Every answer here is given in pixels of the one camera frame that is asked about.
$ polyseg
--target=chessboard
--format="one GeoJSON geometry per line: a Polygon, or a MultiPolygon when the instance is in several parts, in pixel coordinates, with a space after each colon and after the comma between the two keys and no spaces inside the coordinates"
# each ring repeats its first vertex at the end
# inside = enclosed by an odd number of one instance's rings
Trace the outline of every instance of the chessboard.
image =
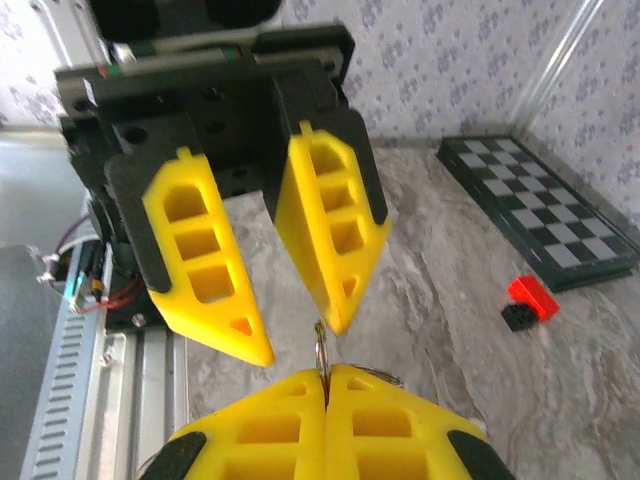
{"type": "Polygon", "coordinates": [[[444,138],[437,156],[551,291],[631,274],[638,247],[514,138],[444,138]]]}

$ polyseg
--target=key ring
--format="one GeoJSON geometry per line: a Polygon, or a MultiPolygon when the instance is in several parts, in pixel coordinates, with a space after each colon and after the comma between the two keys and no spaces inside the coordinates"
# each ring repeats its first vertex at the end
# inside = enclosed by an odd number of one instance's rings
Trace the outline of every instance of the key ring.
{"type": "MultiPolygon", "coordinates": [[[[322,388],[324,390],[325,404],[329,403],[329,354],[327,353],[327,332],[324,328],[322,320],[318,320],[314,326],[316,331],[316,368],[320,374],[320,381],[322,382],[322,388]]],[[[387,382],[394,387],[404,388],[404,382],[402,379],[391,375],[389,372],[380,370],[378,368],[365,367],[355,363],[350,364],[352,367],[358,368],[369,375],[373,375],[380,380],[387,382]]]]}
{"type": "Polygon", "coordinates": [[[327,333],[322,320],[314,326],[316,331],[316,368],[320,373],[320,381],[324,390],[325,404],[329,402],[329,354],[327,353],[327,333]]]}

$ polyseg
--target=wall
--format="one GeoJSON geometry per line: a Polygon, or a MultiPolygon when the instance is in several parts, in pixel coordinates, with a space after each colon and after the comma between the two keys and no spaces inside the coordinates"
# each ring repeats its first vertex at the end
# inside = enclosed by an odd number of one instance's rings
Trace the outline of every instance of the wall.
{"type": "Polygon", "coordinates": [[[573,5],[556,0],[285,0],[285,24],[339,19],[356,40],[345,86],[371,136],[505,130],[573,5]]]}
{"type": "Polygon", "coordinates": [[[0,0],[0,126],[57,126],[59,66],[29,2],[0,0]]]}
{"type": "Polygon", "coordinates": [[[640,226],[640,0],[605,2],[525,142],[640,226]]]}
{"type": "MultiPolygon", "coordinates": [[[[357,43],[345,91],[370,135],[425,144],[507,131],[580,3],[284,0],[271,23],[344,22],[357,43]]],[[[525,142],[562,158],[578,187],[591,185],[640,225],[640,0],[603,4],[525,142]]],[[[0,0],[0,125],[56,125],[59,60],[38,15],[29,2],[0,0]]]]}

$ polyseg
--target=screw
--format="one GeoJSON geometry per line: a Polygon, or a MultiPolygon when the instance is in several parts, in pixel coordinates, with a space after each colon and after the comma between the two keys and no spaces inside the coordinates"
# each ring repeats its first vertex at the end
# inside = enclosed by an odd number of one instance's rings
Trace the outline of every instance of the screw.
{"type": "Polygon", "coordinates": [[[113,357],[110,353],[103,353],[100,355],[100,358],[98,358],[98,363],[101,367],[108,367],[111,365],[111,362],[113,362],[113,357]]]}
{"type": "Polygon", "coordinates": [[[131,321],[138,328],[144,327],[147,324],[147,319],[144,318],[144,315],[142,315],[141,313],[136,313],[133,317],[131,317],[131,321]]]}

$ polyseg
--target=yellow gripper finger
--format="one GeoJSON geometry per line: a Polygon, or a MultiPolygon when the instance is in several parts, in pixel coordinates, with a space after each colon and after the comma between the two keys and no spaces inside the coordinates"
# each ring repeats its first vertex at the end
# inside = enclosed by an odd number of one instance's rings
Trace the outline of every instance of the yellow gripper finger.
{"type": "Polygon", "coordinates": [[[326,411],[302,371],[180,429],[156,461],[185,480],[515,480],[471,422],[347,365],[326,411]]]}
{"type": "Polygon", "coordinates": [[[391,230],[373,219],[354,150],[301,124],[289,141],[275,226],[334,333],[356,314],[391,230]]]}
{"type": "Polygon", "coordinates": [[[207,157],[177,150],[143,196],[171,279],[150,296],[169,327],[249,363],[274,356],[207,157]]]}

